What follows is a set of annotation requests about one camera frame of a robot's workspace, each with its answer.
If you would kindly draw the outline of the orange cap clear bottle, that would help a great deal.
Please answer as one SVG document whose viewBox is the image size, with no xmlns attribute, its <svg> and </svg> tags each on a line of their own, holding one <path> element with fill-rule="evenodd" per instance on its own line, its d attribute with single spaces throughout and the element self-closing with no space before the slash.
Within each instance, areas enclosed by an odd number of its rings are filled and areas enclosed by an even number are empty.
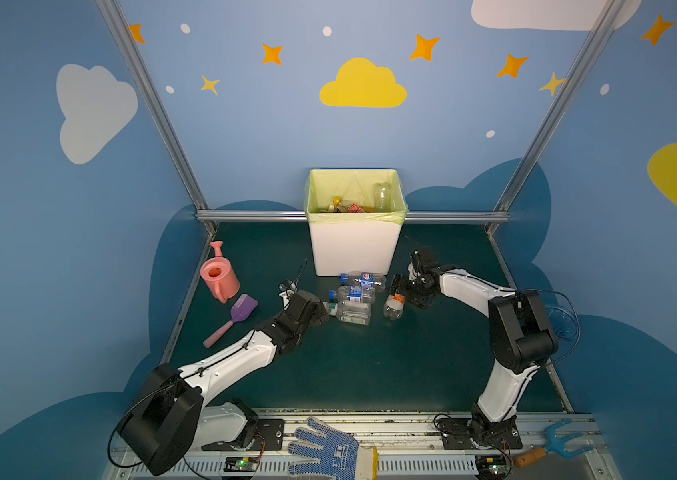
<svg viewBox="0 0 677 480">
<path fill-rule="evenodd" d="M 399 293 L 389 294 L 386 302 L 384 303 L 383 315 L 392 320 L 398 320 L 404 310 L 405 297 Z"/>
</svg>

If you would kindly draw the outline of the clear unlabelled wide bottle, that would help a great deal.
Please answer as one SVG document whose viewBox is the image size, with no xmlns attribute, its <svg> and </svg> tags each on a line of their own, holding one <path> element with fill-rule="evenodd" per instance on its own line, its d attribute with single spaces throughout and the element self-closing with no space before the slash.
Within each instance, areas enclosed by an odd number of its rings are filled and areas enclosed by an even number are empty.
<svg viewBox="0 0 677 480">
<path fill-rule="evenodd" d="M 388 182 L 379 182 L 373 186 L 374 210 L 388 212 L 392 206 L 392 188 Z"/>
</svg>

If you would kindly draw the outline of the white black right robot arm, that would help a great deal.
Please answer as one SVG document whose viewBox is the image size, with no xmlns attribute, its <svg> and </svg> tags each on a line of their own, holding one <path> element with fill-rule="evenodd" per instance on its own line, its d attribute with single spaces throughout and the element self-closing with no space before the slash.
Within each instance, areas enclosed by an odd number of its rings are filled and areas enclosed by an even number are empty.
<svg viewBox="0 0 677 480">
<path fill-rule="evenodd" d="M 412 266 L 408 274 L 392 277 L 389 293 L 419 308 L 430 306 L 438 295 L 452 298 L 487 319 L 494 362 L 486 388 L 472 407 L 469 437 L 484 448 L 502 441 L 520 446 L 514 435 L 518 405 L 536 373 L 558 350 L 540 294 L 502 287 L 459 268 Z"/>
</svg>

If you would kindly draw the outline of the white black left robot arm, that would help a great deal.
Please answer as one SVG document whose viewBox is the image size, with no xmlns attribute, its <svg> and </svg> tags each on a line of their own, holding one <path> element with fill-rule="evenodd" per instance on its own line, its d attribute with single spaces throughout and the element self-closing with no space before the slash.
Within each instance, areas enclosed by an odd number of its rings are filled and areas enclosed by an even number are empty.
<svg viewBox="0 0 677 480">
<path fill-rule="evenodd" d="M 168 472 L 194 448 L 252 446 L 258 414 L 240 400 L 214 407 L 210 402 L 244 376 L 292 352 L 308 328 L 328 317 L 326 302 L 298 291 L 284 310 L 224 350 L 180 368 L 167 363 L 154 368 L 114 432 L 154 476 Z"/>
</svg>

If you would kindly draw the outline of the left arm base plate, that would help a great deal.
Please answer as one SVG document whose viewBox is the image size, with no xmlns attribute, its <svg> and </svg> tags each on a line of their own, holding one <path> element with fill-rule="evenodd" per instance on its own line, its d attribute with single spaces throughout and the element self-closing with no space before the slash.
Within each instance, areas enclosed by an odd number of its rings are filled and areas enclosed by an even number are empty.
<svg viewBox="0 0 677 480">
<path fill-rule="evenodd" d="M 283 419 L 258 419 L 248 424 L 232 442 L 214 442 L 202 445 L 202 451 L 280 451 L 284 441 Z"/>
</svg>

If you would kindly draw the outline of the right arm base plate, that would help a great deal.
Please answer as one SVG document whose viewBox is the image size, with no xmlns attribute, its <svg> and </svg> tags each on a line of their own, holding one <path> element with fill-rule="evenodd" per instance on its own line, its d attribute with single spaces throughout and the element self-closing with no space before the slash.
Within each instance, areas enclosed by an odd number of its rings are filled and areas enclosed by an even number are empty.
<svg viewBox="0 0 677 480">
<path fill-rule="evenodd" d="M 446 450 L 520 450 L 523 447 L 515 416 L 502 422 L 442 417 L 434 420 L 433 425 Z"/>
</svg>

